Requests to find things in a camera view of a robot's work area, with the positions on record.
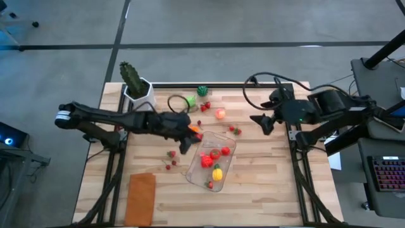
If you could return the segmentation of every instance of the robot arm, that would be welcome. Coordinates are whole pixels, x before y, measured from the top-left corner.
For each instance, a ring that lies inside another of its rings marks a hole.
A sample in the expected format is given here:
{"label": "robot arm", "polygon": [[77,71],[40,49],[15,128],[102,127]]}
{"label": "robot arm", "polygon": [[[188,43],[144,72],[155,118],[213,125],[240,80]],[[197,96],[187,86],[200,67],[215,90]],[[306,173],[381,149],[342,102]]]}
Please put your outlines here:
{"label": "robot arm", "polygon": [[93,122],[120,126],[134,134],[153,134],[180,141],[181,154],[186,154],[191,144],[200,141],[197,133],[189,128],[190,117],[184,112],[130,111],[121,114],[72,102],[61,104],[55,119],[59,128],[78,129],[85,136],[100,140],[103,146],[118,146],[119,133],[105,131]]}

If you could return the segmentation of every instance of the keyboard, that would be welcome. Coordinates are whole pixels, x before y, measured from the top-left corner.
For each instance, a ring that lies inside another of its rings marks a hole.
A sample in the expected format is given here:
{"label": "keyboard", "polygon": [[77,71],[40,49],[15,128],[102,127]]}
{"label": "keyboard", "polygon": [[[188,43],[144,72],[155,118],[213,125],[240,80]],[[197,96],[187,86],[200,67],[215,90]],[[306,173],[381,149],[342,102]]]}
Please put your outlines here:
{"label": "keyboard", "polygon": [[405,192],[405,156],[370,156],[377,191]]}

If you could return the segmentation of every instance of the green toy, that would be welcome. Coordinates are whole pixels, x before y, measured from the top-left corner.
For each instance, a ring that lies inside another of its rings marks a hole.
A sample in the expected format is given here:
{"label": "green toy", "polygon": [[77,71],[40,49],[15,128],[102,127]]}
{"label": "green toy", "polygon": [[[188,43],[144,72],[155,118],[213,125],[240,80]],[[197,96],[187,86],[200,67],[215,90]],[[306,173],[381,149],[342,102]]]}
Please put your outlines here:
{"label": "green toy", "polygon": [[197,88],[197,94],[198,96],[206,96],[208,93],[208,87],[206,86],[199,86]]}
{"label": "green toy", "polygon": [[187,99],[187,102],[190,104],[190,108],[194,107],[197,103],[195,96],[188,96],[186,99]]}

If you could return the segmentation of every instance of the wooden tabletop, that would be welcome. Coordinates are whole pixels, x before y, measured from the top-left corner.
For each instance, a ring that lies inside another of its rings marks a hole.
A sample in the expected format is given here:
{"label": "wooden tabletop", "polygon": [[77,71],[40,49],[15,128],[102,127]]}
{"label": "wooden tabletop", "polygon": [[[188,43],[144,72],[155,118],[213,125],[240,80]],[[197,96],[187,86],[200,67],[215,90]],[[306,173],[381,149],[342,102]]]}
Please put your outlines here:
{"label": "wooden tabletop", "polygon": [[[100,108],[116,111],[121,88],[121,83],[107,83]],[[260,104],[268,101],[272,90],[247,89],[247,95],[252,102]],[[309,94],[296,85],[294,92],[297,99],[306,99]],[[171,94],[189,96],[195,95],[196,90],[155,89],[157,111],[169,110],[166,100]],[[167,171],[162,160],[170,162],[166,152],[178,151],[178,142],[170,139],[166,141],[158,136],[130,134],[116,225],[123,224],[130,175],[144,172],[151,172],[156,176],[153,225],[302,225],[285,125],[276,124],[270,136],[263,135],[260,126],[249,118],[249,115],[261,115],[263,112],[246,103],[241,89],[210,89],[205,98],[197,98],[197,103],[208,100],[211,102],[211,109],[204,113],[191,113],[192,123],[196,124],[200,120],[202,132],[222,134],[237,143],[223,189],[219,193],[212,193],[190,184],[185,179],[184,173],[196,152],[196,145],[193,145],[186,155],[177,156],[178,167]],[[173,99],[171,105],[180,109],[184,107],[184,102]],[[215,118],[217,108],[226,109],[226,117],[223,120]],[[242,134],[233,135],[228,131],[230,125],[240,127]],[[110,125],[102,127],[113,129]],[[303,126],[304,130],[313,128],[315,126]],[[93,144],[89,156],[101,149],[100,144]],[[326,154],[313,150],[308,154],[308,158],[316,193],[333,215],[342,220]],[[82,219],[98,199],[103,188],[107,161],[108,152],[105,152],[87,162],[74,222]],[[308,195],[306,201],[309,209]]]}

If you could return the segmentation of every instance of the toy vegetable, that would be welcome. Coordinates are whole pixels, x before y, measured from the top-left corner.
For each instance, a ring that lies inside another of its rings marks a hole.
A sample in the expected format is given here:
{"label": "toy vegetable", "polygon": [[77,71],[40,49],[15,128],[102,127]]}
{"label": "toy vegetable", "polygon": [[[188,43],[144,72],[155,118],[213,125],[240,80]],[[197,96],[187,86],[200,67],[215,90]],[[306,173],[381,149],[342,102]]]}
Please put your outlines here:
{"label": "toy vegetable", "polygon": [[224,155],[224,156],[229,155],[229,154],[230,154],[230,149],[229,149],[229,147],[227,147],[227,146],[222,147],[221,153],[222,153],[222,155]]}
{"label": "toy vegetable", "polygon": [[212,160],[217,160],[221,156],[221,151],[219,149],[213,149],[211,152],[209,152],[209,156],[212,158]]}
{"label": "toy vegetable", "polygon": [[214,181],[220,181],[220,180],[222,180],[222,170],[221,170],[219,164],[216,164],[216,165],[214,166],[214,170],[213,170],[213,180],[214,180]]}
{"label": "toy vegetable", "polygon": [[210,156],[204,155],[201,157],[201,167],[202,168],[209,168],[209,167],[213,166],[213,163],[214,162]]}

